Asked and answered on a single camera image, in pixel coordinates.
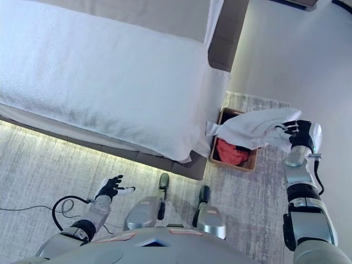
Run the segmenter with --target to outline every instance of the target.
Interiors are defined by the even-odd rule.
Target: silver robot leg
[[[198,210],[193,218],[193,227],[203,232],[211,233],[221,239],[226,238],[225,220],[222,218],[219,209],[208,205],[210,188],[206,185],[199,193]]]
[[[156,196],[145,197],[129,212],[125,219],[124,230],[154,227],[156,220],[164,219],[165,198],[169,187],[169,175],[163,173],[159,180]]]

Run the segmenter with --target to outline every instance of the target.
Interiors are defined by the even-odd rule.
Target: power cord
[[[77,199],[79,201],[82,201],[84,202],[85,204],[89,204],[91,201],[90,200],[84,200],[83,198],[81,197],[78,197],[78,196],[73,196],[73,195],[70,195],[70,196],[65,196],[63,198],[61,198],[60,200],[58,200],[55,205],[53,206],[53,208],[50,208],[46,205],[36,205],[36,206],[31,206],[31,207],[26,207],[26,208],[21,208],[21,209],[12,209],[12,208],[1,208],[0,207],[0,211],[10,211],[10,212],[19,212],[19,211],[26,211],[26,210],[30,210],[30,209],[34,209],[34,208],[46,208],[50,211],[52,211],[52,217],[53,217],[53,220],[54,220],[54,223],[56,224],[56,226],[60,229],[60,231],[62,231],[62,227],[61,225],[58,223],[57,219],[56,219],[56,215],[55,213],[61,213],[65,218],[76,218],[76,217],[81,217],[81,216],[67,216],[65,213],[71,211],[75,205],[73,199]],[[58,204],[63,201],[63,203],[61,204],[61,210],[60,211],[56,211],[56,207],[58,206]],[[65,209],[65,205],[67,204],[67,202],[71,202],[71,205]],[[114,233],[110,232],[110,230],[105,226],[103,225],[104,229],[106,230],[106,232],[110,235],[113,235]]]

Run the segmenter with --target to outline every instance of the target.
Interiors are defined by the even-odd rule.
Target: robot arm
[[[315,173],[321,155],[319,124],[308,121],[285,123],[292,143],[283,161],[288,195],[288,213],[284,214],[286,247],[295,251],[294,263],[351,263],[338,249],[338,238],[325,204],[321,201],[313,176],[307,169],[308,159],[315,159]]]
[[[88,212],[78,221],[63,230],[58,225],[62,231],[44,243],[36,256],[52,259],[89,243],[109,216],[113,197],[116,196],[119,189],[124,189],[118,187],[122,177],[122,175],[119,175],[106,181],[92,201]]]

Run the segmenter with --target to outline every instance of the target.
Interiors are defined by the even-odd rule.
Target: floor
[[[329,0],[298,10],[250,0],[233,65],[230,90],[289,101],[323,128],[322,195],[352,259],[350,149],[352,139],[352,16]],[[285,254],[285,263],[292,255]]]

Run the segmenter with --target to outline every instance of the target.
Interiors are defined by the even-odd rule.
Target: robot
[[[352,264],[337,247],[336,231],[320,198],[323,185],[317,169],[321,155],[316,153],[321,143],[320,125],[299,120],[276,129],[291,143],[291,152],[283,161],[288,195],[283,230],[286,247],[294,251],[293,263]],[[314,172],[321,192],[307,169],[309,158],[315,160]],[[119,187],[121,178],[120,175],[102,184],[83,217],[68,228],[60,227],[61,232],[42,245],[35,257],[15,264],[257,263],[224,241],[226,225],[219,210],[208,203],[208,186],[200,191],[194,228],[178,224],[155,227],[165,212],[169,185],[165,173],[160,177],[157,194],[141,200],[127,215],[125,231],[92,241],[110,213],[113,197],[123,190]]]

